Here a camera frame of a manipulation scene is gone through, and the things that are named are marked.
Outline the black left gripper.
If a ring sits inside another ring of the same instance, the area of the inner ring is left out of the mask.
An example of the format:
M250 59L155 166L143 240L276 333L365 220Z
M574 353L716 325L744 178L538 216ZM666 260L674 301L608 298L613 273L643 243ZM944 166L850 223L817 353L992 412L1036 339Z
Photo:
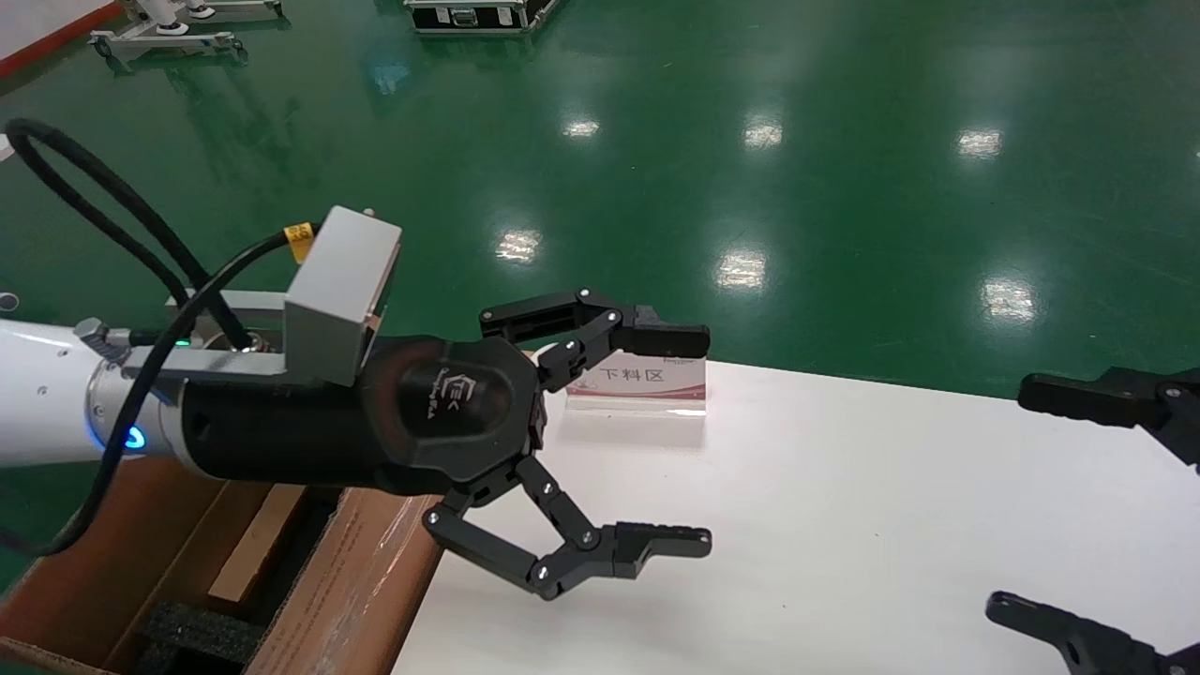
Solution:
M649 305L592 288L485 307L479 324L485 340L475 342L386 338L348 387L191 382L181 401L186 453L224 480L450 492L424 516L438 546L545 601L593 578L636 579L654 556L708 556L708 528L592 524L532 456L544 447L540 384L563 390L616 352L706 358L708 325L668 323ZM562 334L538 370L515 346ZM553 552L538 557L466 520L514 486L562 536Z

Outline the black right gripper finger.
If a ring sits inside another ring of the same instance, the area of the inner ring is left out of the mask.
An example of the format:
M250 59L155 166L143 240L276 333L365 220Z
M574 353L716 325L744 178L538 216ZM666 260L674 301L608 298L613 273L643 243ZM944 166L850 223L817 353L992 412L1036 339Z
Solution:
M1072 674L1196 674L1199 645L1164 655L1110 625L997 591L986 598L986 620L1058 651Z
M1097 426L1142 428L1183 465L1199 468L1199 368L1176 374L1109 368L1093 381L1028 374L1016 405Z

